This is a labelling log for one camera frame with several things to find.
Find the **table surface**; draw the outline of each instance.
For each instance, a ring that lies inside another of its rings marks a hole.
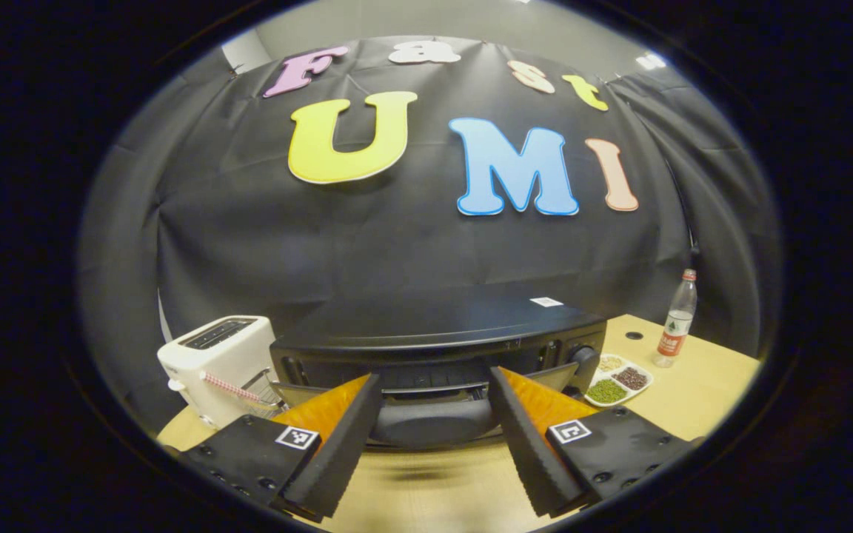
[[[625,402],[627,407],[678,438],[707,435],[747,390],[758,361],[690,336],[673,367],[659,368],[653,357],[662,331],[660,324],[631,315],[612,318],[602,354],[620,355],[653,374],[653,384]],[[643,338],[630,340],[629,332]],[[187,407],[157,440],[186,451],[214,432]],[[508,533],[539,529],[573,513],[536,517],[508,446],[493,438],[435,452],[365,451],[335,516],[320,527],[334,533]]]

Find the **yellow letter u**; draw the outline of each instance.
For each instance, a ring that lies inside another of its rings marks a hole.
[[[407,104],[417,95],[407,91],[377,93],[365,98],[375,106],[375,134],[367,148],[338,152],[332,145],[338,114],[348,100],[319,101],[292,113],[295,132],[288,149],[288,168],[310,183],[338,183],[368,178],[388,169],[407,149]]]

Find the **toaster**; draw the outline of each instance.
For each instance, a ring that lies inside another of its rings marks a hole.
[[[170,377],[170,390],[179,392],[204,424],[222,429],[250,412],[233,391],[260,375],[278,381],[268,351],[273,341],[268,318],[229,316],[164,344],[156,357]]]

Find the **water bottle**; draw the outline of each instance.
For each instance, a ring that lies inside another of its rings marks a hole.
[[[690,333],[690,323],[693,314],[697,311],[697,271],[687,269],[683,271],[683,283],[673,295],[670,303],[670,311],[667,312],[666,323],[663,323],[663,336],[657,345],[657,355],[654,364],[667,368],[673,365],[673,361],[680,354],[683,341]]]

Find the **blue letter m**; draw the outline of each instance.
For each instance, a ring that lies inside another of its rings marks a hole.
[[[572,196],[561,147],[565,138],[545,128],[532,128],[521,154],[490,121],[454,118],[449,128],[460,134],[466,152],[466,195],[456,203],[464,215],[497,215],[505,202],[495,194],[497,176],[512,206],[523,212],[529,206],[535,179],[535,208],[545,215],[575,215],[578,202]]]

